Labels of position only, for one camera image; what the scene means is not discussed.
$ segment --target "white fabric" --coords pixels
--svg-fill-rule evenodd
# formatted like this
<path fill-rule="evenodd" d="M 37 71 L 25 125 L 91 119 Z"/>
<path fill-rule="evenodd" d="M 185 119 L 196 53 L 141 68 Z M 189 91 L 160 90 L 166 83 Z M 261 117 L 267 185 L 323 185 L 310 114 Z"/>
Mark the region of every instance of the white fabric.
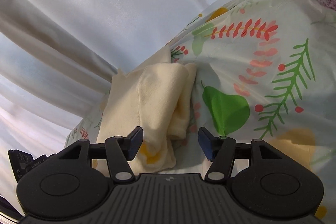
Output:
<path fill-rule="evenodd" d="M 51 154 L 109 88 L 216 0 L 0 0 L 0 193 L 8 149 Z"/>

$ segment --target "bed sheet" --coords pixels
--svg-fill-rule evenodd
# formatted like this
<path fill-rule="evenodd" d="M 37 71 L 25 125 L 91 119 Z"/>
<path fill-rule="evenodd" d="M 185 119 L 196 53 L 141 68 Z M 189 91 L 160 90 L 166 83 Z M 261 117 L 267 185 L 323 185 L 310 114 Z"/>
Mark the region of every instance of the bed sheet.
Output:
<path fill-rule="evenodd" d="M 317 0 L 231 0 L 190 25 L 171 43 L 173 62 L 198 68 L 184 164 L 203 175 L 209 167 L 199 127 L 262 138 L 319 176 L 316 216 L 336 223 L 336 12 Z"/>

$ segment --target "folded towel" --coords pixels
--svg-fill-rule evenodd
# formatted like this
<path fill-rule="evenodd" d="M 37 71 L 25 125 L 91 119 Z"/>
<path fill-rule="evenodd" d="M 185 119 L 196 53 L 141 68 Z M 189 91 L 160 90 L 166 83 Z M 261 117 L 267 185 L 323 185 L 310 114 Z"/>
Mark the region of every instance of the folded towel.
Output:
<path fill-rule="evenodd" d="M 194 64 L 158 63 L 112 78 L 97 143 L 126 136 L 143 128 L 143 143 L 130 167 L 135 175 L 152 173 L 176 164 L 171 140 L 184 139 L 190 116 L 190 97 L 196 76 Z M 108 176 L 105 160 L 97 170 Z"/>

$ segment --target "green leaf print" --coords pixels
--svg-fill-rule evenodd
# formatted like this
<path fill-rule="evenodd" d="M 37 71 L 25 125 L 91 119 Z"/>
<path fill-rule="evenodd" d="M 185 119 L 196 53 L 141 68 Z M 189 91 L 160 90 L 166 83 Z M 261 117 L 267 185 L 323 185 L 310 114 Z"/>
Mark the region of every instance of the green leaf print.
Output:
<path fill-rule="evenodd" d="M 250 107 L 243 96 L 227 95 L 212 86 L 203 86 L 203 88 L 203 101 L 211 113 L 215 129 L 220 135 L 228 135 L 247 122 L 250 116 Z"/>
<path fill-rule="evenodd" d="M 214 25 L 212 23 L 207 23 L 192 32 L 192 35 L 194 36 L 192 49 L 196 56 L 201 54 L 203 44 L 210 37 L 213 27 Z"/>
<path fill-rule="evenodd" d="M 280 102 L 270 103 L 266 106 L 261 106 L 261 111 L 259 115 L 262 117 L 259 118 L 259 121 L 268 120 L 267 124 L 263 127 L 259 127 L 254 129 L 254 131 L 263 130 L 264 133 L 260 136 L 262 139 L 268 132 L 271 136 L 273 136 L 272 127 L 278 131 L 278 128 L 275 124 L 275 120 L 278 119 L 282 124 L 285 124 L 282 118 L 282 107 L 288 114 L 287 100 L 292 100 L 295 105 L 295 111 L 297 113 L 301 113 L 303 108 L 298 105 L 295 100 L 295 92 L 298 95 L 299 99 L 302 100 L 302 93 L 300 91 L 300 87 L 298 83 L 301 83 L 306 89 L 308 88 L 307 81 L 305 77 L 309 80 L 316 81 L 315 73 L 311 64 L 309 50 L 308 50 L 308 38 L 306 39 L 305 44 L 296 45 L 293 49 L 301 48 L 302 51 L 298 53 L 294 53 L 289 57 L 296 57 L 296 60 L 290 62 L 288 64 L 280 64 L 279 70 L 282 71 L 277 74 L 277 76 L 281 76 L 281 78 L 272 81 L 273 84 L 281 83 L 281 86 L 276 86 L 273 90 L 282 90 L 282 93 L 279 95 L 266 95 L 266 98 L 282 98 Z"/>

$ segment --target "red berry print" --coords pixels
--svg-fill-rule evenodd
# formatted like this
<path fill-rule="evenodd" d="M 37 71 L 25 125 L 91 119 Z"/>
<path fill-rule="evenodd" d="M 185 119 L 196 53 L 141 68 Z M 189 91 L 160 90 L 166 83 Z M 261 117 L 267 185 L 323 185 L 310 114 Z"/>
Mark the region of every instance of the red berry print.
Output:
<path fill-rule="evenodd" d="M 297 106 L 297 107 L 295 108 L 295 111 L 296 111 L 297 113 L 301 113 L 301 112 L 303 111 L 303 108 Z"/>
<path fill-rule="evenodd" d="M 284 71 L 285 68 L 286 68 L 285 64 L 280 64 L 280 65 L 278 66 L 278 70 L 279 70 L 279 71 Z"/>
<path fill-rule="evenodd" d="M 255 110 L 256 112 L 261 112 L 261 111 L 264 110 L 264 107 L 263 107 L 262 105 L 256 105 L 256 106 L 254 107 L 254 110 Z"/>

